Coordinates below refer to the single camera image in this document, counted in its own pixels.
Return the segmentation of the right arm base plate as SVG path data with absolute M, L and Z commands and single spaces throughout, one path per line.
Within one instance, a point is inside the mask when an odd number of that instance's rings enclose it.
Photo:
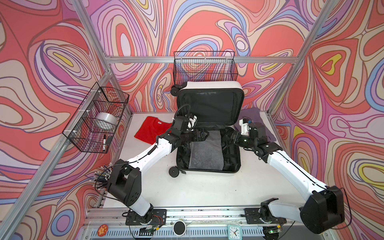
M 263 208 L 245 208 L 241 217 L 246 218 L 247 224 L 284 225 L 287 223 L 284 218 L 265 214 Z

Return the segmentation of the grey towel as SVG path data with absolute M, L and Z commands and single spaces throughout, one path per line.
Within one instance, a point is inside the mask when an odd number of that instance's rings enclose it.
M 189 169 L 221 171 L 224 168 L 222 138 L 220 131 L 209 131 L 203 142 L 190 143 Z

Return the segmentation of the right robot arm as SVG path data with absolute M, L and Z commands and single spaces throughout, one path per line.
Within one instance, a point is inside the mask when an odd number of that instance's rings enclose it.
M 265 137 L 254 138 L 236 132 L 231 137 L 235 145 L 254 152 L 276 169 L 300 193 L 305 203 L 288 203 L 271 198 L 263 201 L 260 220 L 267 223 L 276 218 L 303 223 L 314 234 L 321 234 L 345 221 L 344 194 L 336 186 L 329 187 L 294 162 L 283 149 Z

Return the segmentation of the purple trousers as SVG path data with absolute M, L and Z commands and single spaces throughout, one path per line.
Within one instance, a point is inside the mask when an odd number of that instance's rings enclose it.
M 234 124 L 234 128 L 239 132 L 241 131 L 239 121 L 243 118 L 248 118 L 255 123 L 262 123 L 266 128 L 266 135 L 268 136 L 269 142 L 277 142 L 276 136 L 272 131 L 271 124 L 269 123 L 265 112 L 261 112 L 258 108 L 241 110 L 238 120 Z

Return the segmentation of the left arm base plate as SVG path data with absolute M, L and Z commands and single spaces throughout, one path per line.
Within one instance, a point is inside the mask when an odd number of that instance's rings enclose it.
M 126 218 L 126 226 L 162 226 L 166 224 L 167 210 L 154 209 L 150 210 L 148 214 L 140 216 L 136 212 L 129 210 L 122 214 Z

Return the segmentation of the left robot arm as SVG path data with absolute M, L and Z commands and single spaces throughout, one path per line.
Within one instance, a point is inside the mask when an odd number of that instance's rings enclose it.
M 107 192 L 137 215 L 152 216 L 153 206 L 142 196 L 142 175 L 178 147 L 191 142 L 203 142 L 209 135 L 205 130 L 168 129 L 141 154 L 128 161 L 118 160 L 112 166 L 106 186 Z

